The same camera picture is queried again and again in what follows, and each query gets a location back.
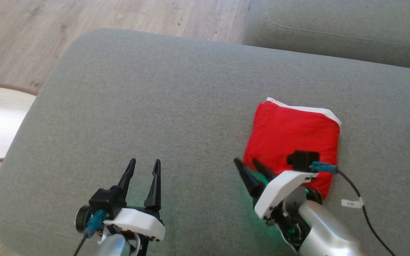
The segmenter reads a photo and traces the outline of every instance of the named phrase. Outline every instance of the white cable tag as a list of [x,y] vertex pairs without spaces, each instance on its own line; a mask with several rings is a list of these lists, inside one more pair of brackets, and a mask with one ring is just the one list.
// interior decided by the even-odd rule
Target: white cable tag
[[358,201],[350,201],[346,199],[341,199],[341,205],[350,207],[350,208],[362,208],[363,207],[363,199],[359,197]]

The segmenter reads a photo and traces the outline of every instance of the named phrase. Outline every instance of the white trim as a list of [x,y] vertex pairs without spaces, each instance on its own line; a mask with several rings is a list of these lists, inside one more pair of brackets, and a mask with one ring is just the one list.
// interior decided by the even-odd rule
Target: white trim
[[320,107],[301,107],[301,106],[290,106],[287,104],[284,104],[280,101],[277,101],[271,97],[268,97],[266,101],[272,102],[280,107],[287,107],[291,109],[296,109],[296,110],[301,110],[301,111],[306,111],[306,112],[314,112],[314,113],[321,113],[325,115],[326,117],[330,118],[331,120],[335,121],[339,126],[341,126],[341,121],[336,117],[335,114],[329,109],[326,108],[320,108]]

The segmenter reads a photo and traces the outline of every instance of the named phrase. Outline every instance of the blue cable connector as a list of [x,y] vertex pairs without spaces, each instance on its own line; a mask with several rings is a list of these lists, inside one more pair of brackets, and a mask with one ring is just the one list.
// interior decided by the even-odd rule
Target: blue cable connector
[[86,228],[83,231],[83,234],[87,236],[87,238],[91,238],[94,233],[96,233],[96,230],[98,230],[101,225],[104,223],[104,220],[106,219],[107,214],[103,210],[98,210],[96,211],[95,214],[91,217],[91,220],[86,224]]
[[327,162],[314,161],[311,164],[311,171],[314,172],[314,173],[328,172],[328,173],[332,173],[332,174],[337,174],[338,173],[338,166],[329,164]]

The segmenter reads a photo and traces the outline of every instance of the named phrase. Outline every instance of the red cloth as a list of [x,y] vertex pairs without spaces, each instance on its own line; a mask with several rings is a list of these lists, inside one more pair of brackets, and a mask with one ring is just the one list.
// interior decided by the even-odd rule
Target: red cloth
[[[243,162],[256,170],[252,159],[257,158],[279,175],[292,170],[287,156],[295,150],[304,150],[319,152],[321,162],[337,164],[339,135],[340,125],[322,113],[280,107],[267,101],[257,107]],[[332,174],[321,172],[304,186],[316,189],[325,199],[331,182]]]

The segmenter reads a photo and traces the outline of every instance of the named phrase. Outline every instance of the gray fabric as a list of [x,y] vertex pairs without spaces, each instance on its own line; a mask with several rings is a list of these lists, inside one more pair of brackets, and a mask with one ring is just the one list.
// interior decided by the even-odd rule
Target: gray fabric
[[410,68],[410,1],[251,0],[243,42]]
[[[257,219],[232,162],[267,96],[341,119],[341,169],[380,236],[410,255],[410,69],[124,30],[80,37],[39,93],[0,170],[0,240],[27,256],[71,255],[80,206],[132,157],[127,198],[141,206],[159,158],[166,237],[148,255],[293,255]],[[327,208],[387,255],[342,198],[356,196],[336,177]]]

